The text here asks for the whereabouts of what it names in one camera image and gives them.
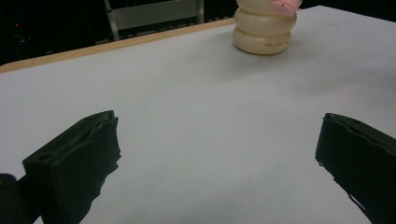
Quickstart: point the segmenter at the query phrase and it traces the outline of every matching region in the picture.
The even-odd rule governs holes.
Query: white table
[[[369,223],[315,161],[326,112],[396,136],[396,24],[298,12],[290,48],[234,25],[0,75],[0,171],[113,109],[122,158],[82,223]]]

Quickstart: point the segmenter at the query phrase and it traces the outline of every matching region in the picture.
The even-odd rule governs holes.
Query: metal frame
[[[104,0],[108,21],[114,40],[120,40],[119,30],[196,17],[204,23],[204,0],[175,0],[136,7],[112,9],[109,0]]]

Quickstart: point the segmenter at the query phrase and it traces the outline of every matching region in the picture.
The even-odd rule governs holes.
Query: cream-colored container
[[[237,0],[234,44],[253,54],[276,54],[290,44],[301,0]]]

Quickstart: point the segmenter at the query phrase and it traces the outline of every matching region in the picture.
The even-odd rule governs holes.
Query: wooden table edge
[[[134,45],[144,44],[152,41],[162,40],[169,37],[174,37],[178,35],[186,35],[198,31],[203,31],[207,29],[212,29],[220,26],[234,24],[234,19],[226,19],[220,21],[212,21],[208,23],[188,26],[184,28],[179,28],[175,30],[159,32],[152,35],[142,35],[139,37],[129,38],[121,41],[106,43],[103,45],[96,45],[92,47],[87,47],[83,49],[74,49],[61,53],[46,55],[42,57],[26,59],[21,61],[16,61],[12,63],[6,63],[0,66],[0,73],[15,71],[23,68],[29,68],[33,66],[39,66],[47,63],[57,63],[60,61],[75,59],[83,56],[93,55],[101,52],[111,51],[113,49],[122,49],[125,47],[130,47]]]

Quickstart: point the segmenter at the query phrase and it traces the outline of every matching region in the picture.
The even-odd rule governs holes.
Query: pink object
[[[270,8],[284,16],[293,16],[302,0],[271,0]]]

